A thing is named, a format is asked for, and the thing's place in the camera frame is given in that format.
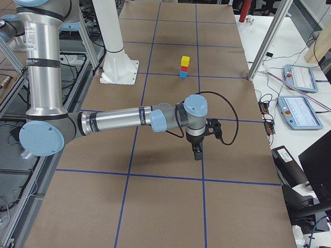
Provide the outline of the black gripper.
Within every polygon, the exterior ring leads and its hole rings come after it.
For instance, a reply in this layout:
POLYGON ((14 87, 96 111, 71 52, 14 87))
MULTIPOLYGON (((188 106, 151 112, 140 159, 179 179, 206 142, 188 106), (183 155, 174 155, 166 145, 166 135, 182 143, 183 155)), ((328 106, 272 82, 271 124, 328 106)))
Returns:
POLYGON ((204 140, 204 135, 194 136, 189 133, 186 134, 186 139, 192 145, 192 151, 194 154, 195 160, 202 160, 203 159, 203 150, 201 147, 201 143, 204 140))

